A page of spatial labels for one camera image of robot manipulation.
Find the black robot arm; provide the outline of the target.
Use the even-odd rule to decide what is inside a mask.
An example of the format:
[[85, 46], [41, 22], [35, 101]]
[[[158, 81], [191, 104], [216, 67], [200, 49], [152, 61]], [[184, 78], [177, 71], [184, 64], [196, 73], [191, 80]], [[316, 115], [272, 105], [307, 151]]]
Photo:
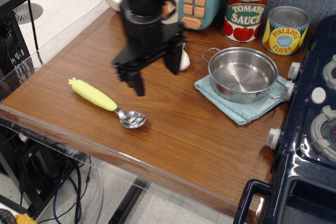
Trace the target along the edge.
[[[27, 0], [1, 0], [1, 15]], [[121, 81], [138, 96], [144, 95], [141, 69], [159, 58], [174, 74], [180, 70], [184, 24], [175, 19], [175, 0], [106, 0], [122, 18], [127, 44], [116, 56], [113, 66]]]

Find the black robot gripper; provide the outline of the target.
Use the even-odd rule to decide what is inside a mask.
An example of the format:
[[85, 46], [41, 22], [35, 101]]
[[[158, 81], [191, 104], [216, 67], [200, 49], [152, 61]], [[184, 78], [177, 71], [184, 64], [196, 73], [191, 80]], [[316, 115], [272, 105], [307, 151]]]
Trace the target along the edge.
[[163, 14], [163, 5], [174, 0], [122, 0], [120, 14], [127, 38], [125, 47], [113, 60], [121, 81], [126, 81], [138, 96], [144, 96], [140, 71], [163, 58], [170, 72], [180, 71], [184, 25], [164, 24], [174, 12]]

